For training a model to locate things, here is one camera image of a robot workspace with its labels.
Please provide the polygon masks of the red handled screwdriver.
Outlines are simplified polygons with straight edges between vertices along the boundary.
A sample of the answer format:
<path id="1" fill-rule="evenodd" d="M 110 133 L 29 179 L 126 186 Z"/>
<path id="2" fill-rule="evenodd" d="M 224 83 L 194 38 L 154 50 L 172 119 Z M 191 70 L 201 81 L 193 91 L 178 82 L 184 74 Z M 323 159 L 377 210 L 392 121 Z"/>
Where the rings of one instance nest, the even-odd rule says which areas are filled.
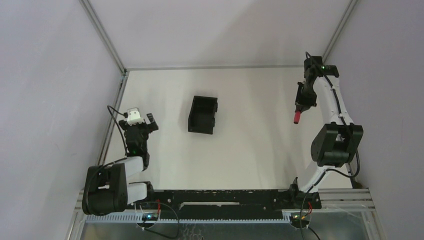
<path id="1" fill-rule="evenodd" d="M 301 105 L 297 105 L 295 107 L 295 112 L 294 112 L 294 117 L 293 117 L 293 123 L 294 124 L 298 124 L 300 122 L 301 119 L 301 114 L 304 111 L 304 107 Z"/>

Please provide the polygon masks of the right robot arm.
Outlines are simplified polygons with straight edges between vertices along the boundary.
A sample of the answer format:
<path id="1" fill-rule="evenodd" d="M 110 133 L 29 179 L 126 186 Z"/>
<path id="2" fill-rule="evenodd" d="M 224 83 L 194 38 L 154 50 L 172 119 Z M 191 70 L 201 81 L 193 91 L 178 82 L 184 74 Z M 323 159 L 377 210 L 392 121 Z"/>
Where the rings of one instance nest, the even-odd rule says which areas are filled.
<path id="1" fill-rule="evenodd" d="M 363 127 L 355 124 L 345 106 L 340 91 L 340 74 L 335 65 L 324 64 L 318 55 L 305 54 L 304 80 L 298 82 L 295 96 L 294 124 L 302 113 L 319 107 L 323 126 L 310 145 L 311 163 L 294 181 L 296 190 L 289 194 L 289 203 L 302 208 L 309 195 L 319 190 L 320 183 L 329 173 L 355 178 L 359 172 L 348 175 L 339 169 L 352 162 L 360 163 L 358 147 L 364 134 Z"/>

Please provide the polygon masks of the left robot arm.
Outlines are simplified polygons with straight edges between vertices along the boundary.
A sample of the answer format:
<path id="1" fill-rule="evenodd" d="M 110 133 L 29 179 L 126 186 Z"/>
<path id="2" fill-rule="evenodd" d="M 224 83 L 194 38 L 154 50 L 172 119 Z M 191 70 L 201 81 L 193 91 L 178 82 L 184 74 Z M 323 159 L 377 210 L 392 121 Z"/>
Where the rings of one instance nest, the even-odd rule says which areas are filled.
<path id="1" fill-rule="evenodd" d="M 131 176 L 145 171 L 150 163 L 147 141 L 159 127 L 152 113 L 148 113 L 147 118 L 149 123 L 132 109 L 126 119 L 118 122 L 123 130 L 126 157 L 88 168 L 81 204 L 86 215 L 105 216 L 123 212 L 134 202 L 145 209 L 155 205 L 157 196 L 150 181 L 129 180 Z"/>

